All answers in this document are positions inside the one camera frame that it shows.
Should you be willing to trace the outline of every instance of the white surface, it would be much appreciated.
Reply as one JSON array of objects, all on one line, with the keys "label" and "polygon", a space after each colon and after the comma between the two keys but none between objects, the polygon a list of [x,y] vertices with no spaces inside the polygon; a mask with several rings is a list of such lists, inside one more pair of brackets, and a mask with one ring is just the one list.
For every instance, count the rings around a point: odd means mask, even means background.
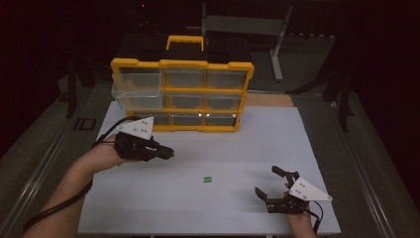
[{"label": "white surface", "polygon": [[[125,116],[112,102],[100,135]],[[296,108],[246,107],[236,133],[154,133],[175,150],[168,161],[129,163],[95,176],[80,233],[143,235],[289,234],[283,214],[255,195],[283,197],[287,182],[272,166],[298,171],[327,191]],[[203,182],[212,177],[212,182]],[[321,201],[319,234],[340,233],[330,201]],[[319,208],[311,209],[321,215]]]},{"label": "white surface", "polygon": [[314,186],[304,178],[298,178],[296,180],[293,187],[290,188],[289,194],[307,201],[333,200],[332,196]]},{"label": "white surface", "polygon": [[152,137],[153,127],[154,118],[148,117],[145,119],[119,125],[117,129],[120,132],[124,132],[135,137],[149,140]]}]

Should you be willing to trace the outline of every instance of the white bracket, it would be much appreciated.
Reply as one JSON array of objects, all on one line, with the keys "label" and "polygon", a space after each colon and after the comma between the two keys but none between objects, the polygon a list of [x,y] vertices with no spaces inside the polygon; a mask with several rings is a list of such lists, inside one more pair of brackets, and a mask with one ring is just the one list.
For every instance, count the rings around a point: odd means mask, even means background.
[{"label": "white bracket", "polygon": [[303,178],[298,178],[288,193],[306,201],[333,200],[332,196],[320,190],[318,187]]},{"label": "white bracket", "polygon": [[153,127],[154,127],[154,118],[148,117],[145,119],[119,125],[117,129],[120,132],[124,132],[126,134],[139,137],[145,140],[150,140],[152,137]]}]

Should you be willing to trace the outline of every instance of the gray carpet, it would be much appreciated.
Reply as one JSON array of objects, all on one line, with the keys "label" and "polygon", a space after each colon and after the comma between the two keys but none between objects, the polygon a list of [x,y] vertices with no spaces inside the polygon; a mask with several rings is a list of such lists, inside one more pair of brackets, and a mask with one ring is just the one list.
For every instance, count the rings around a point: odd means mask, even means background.
[{"label": "gray carpet", "polygon": [[[283,93],[314,79],[332,41],[287,38],[279,56],[284,82],[273,80],[267,53],[253,52],[256,76],[250,83],[250,90]],[[50,164],[50,171],[33,202],[13,227],[11,237],[21,236],[24,221],[37,213],[74,159],[90,148],[112,100],[110,86],[109,83],[97,83],[93,90],[81,88],[78,109],[70,119],[64,118],[66,105],[55,102],[0,161],[0,223],[4,224],[31,173],[45,154],[52,153],[49,147],[63,128],[67,129],[65,140],[53,154],[55,159]],[[292,100],[302,116],[329,193],[335,198],[333,207],[343,233],[334,237],[417,237],[420,234],[419,213],[357,96],[352,94],[350,105],[355,116],[348,118],[350,132],[345,134],[338,126],[335,107],[322,100],[319,94],[322,89],[323,85],[292,96]],[[95,119],[94,130],[73,130],[77,118]],[[355,155],[367,172],[364,178],[367,180],[359,177]],[[384,236],[377,228],[380,222],[372,215],[374,207],[368,200],[371,193],[366,194],[363,190],[366,183],[377,195],[393,236]]]}]

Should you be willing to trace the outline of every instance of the black cable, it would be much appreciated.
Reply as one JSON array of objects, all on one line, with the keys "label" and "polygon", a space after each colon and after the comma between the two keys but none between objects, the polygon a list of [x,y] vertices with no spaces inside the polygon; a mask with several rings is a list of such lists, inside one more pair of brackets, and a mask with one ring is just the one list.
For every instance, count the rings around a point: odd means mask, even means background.
[{"label": "black cable", "polygon": [[[131,116],[131,117],[126,117],[126,118],[123,118],[123,119],[119,120],[105,134],[103,134],[102,136],[99,137],[99,139],[93,144],[92,148],[95,147],[96,145],[100,144],[100,143],[114,143],[114,142],[104,142],[104,140],[121,123],[123,123],[125,121],[128,121],[128,120],[139,120],[139,119],[142,119],[142,118],[138,117],[138,116]],[[45,210],[45,211],[39,213],[38,215],[32,217],[31,219],[29,219],[24,225],[24,232],[26,232],[29,228],[31,228],[33,225],[35,225],[37,222],[43,220],[44,218],[46,218],[48,216],[51,216],[54,213],[56,213],[58,211],[61,211],[61,210],[65,209],[66,207],[74,204],[78,199],[83,197],[90,190],[90,188],[92,188],[92,185],[93,185],[93,180],[91,180],[81,192],[79,192],[78,194],[76,194],[72,198],[70,198],[70,199],[68,199],[68,200],[66,200],[66,201],[48,209],[48,210]]]}]

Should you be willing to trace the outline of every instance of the transparent drawer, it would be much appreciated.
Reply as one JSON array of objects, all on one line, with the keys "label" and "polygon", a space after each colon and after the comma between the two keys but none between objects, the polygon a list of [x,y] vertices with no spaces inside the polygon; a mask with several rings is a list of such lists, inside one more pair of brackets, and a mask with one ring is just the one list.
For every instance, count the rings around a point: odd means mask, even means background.
[{"label": "transparent drawer", "polygon": [[201,126],[201,113],[171,113],[174,126]]},{"label": "transparent drawer", "polygon": [[114,78],[121,89],[160,88],[161,70],[159,68],[122,67]]},{"label": "transparent drawer", "polygon": [[206,126],[235,126],[237,114],[206,114],[204,123]]},{"label": "transparent drawer", "polygon": [[206,109],[238,110],[241,94],[207,93],[205,96]]},{"label": "transparent drawer", "polygon": [[169,108],[203,108],[203,93],[167,92],[166,98]]},{"label": "transparent drawer", "polygon": [[164,107],[163,93],[154,90],[118,90],[115,84],[112,95],[120,104],[122,110],[161,109]]},{"label": "transparent drawer", "polygon": [[205,70],[199,68],[166,68],[163,70],[167,87],[203,87]]},{"label": "transparent drawer", "polygon": [[136,112],[136,116],[140,117],[154,117],[154,125],[169,125],[169,117],[166,112]]},{"label": "transparent drawer", "polygon": [[241,70],[207,70],[207,87],[242,89],[246,76]]}]

